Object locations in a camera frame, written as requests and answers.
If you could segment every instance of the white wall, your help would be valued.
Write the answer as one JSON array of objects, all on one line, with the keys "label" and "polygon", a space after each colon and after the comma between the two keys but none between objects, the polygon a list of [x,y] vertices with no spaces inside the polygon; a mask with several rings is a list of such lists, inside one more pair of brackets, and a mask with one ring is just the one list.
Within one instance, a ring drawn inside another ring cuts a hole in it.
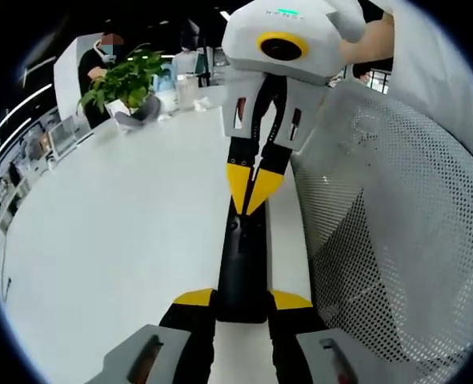
[{"label": "white wall", "polygon": [[82,97],[78,66],[83,54],[92,48],[101,36],[102,34],[78,36],[54,64],[54,92],[62,121],[70,116],[76,116],[77,110],[80,109],[79,117],[74,118],[74,123],[77,126],[85,124],[86,119],[81,107],[78,107],[78,101]]}]

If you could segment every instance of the face mask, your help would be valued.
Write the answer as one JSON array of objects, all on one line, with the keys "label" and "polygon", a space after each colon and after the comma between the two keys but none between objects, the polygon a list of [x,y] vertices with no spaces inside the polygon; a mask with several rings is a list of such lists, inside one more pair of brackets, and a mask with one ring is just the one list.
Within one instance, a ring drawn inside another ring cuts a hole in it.
[{"label": "face mask", "polygon": [[121,54],[122,51],[122,46],[116,45],[101,45],[99,47],[105,54],[108,54],[110,56],[117,56],[118,54]]}]

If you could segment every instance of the ceiling light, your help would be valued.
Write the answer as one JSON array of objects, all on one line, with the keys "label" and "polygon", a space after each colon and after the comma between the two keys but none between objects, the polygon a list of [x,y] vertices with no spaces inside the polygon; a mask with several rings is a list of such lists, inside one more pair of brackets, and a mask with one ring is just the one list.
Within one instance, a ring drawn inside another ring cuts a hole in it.
[{"label": "ceiling light", "polygon": [[222,15],[223,18],[225,18],[227,21],[229,21],[230,15],[227,13],[226,10],[223,10],[222,12],[220,12],[220,14]]},{"label": "ceiling light", "polygon": [[51,88],[53,86],[53,84],[48,84],[47,86],[44,86],[43,88],[41,88],[40,90],[38,90],[37,92],[34,92],[33,94],[31,94],[30,96],[28,96],[27,98],[25,98],[22,102],[20,102],[19,104],[16,105],[15,108],[12,109],[11,112],[9,112],[8,114],[6,114],[6,116],[0,121],[0,128],[3,124],[5,124],[7,122],[7,120],[13,115],[15,114],[18,110],[20,110],[25,104],[27,104],[29,101],[31,101],[33,98],[36,98],[37,96],[39,96],[42,92],[44,92],[45,90],[48,90],[49,88]]},{"label": "ceiling light", "polygon": [[39,64],[32,66],[31,68],[25,68],[25,72],[22,75],[22,87],[25,87],[26,84],[26,78],[28,77],[29,74],[31,74],[34,70],[38,70],[41,66],[44,66],[48,62],[53,62],[56,59],[56,56],[53,56],[52,58],[47,58],[43,62],[40,62]]},{"label": "ceiling light", "polygon": [[28,118],[27,120],[24,121],[23,124],[18,126],[14,132],[8,137],[7,140],[3,142],[3,144],[0,145],[0,154],[2,154],[3,150],[5,149],[6,146],[10,144],[10,141],[15,137],[16,134],[19,133],[20,130],[22,130],[25,126],[28,125],[28,123],[31,122],[31,118]]}]

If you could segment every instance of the white perforated panel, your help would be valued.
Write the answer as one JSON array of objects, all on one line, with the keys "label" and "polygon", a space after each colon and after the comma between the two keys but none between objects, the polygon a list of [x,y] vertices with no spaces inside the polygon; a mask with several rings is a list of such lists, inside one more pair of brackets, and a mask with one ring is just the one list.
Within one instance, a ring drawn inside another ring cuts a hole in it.
[{"label": "white perforated panel", "polygon": [[353,82],[319,117],[292,158],[319,313],[417,382],[445,382],[473,347],[473,157]]}]

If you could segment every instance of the white counter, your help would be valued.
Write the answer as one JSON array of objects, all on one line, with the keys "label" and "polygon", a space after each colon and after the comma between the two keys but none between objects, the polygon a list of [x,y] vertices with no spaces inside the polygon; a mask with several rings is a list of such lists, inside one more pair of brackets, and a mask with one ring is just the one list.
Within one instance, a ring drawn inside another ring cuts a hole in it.
[{"label": "white counter", "polygon": [[[222,88],[210,92],[221,101]],[[219,108],[126,136],[109,121],[38,180],[10,226],[6,312],[53,384],[85,382],[109,350],[159,323],[180,294],[216,288],[228,147]],[[310,298],[291,168],[270,209],[272,286]],[[218,324],[210,381],[277,382],[267,332]]]}]

